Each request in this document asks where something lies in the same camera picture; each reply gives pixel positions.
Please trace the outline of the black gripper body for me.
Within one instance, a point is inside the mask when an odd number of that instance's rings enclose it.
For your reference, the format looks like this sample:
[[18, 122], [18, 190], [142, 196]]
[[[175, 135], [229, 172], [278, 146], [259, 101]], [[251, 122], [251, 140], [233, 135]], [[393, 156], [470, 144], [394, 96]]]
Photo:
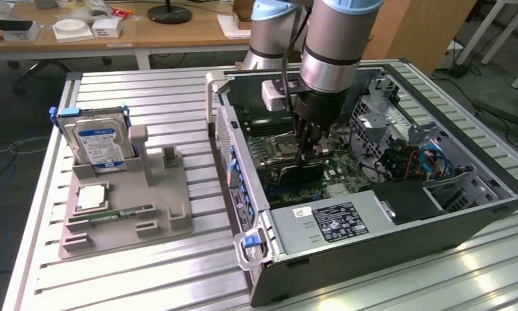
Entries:
[[307, 91], [297, 95], [294, 114], [301, 120], [315, 126], [330, 126], [342, 111], [349, 91], [322, 93]]

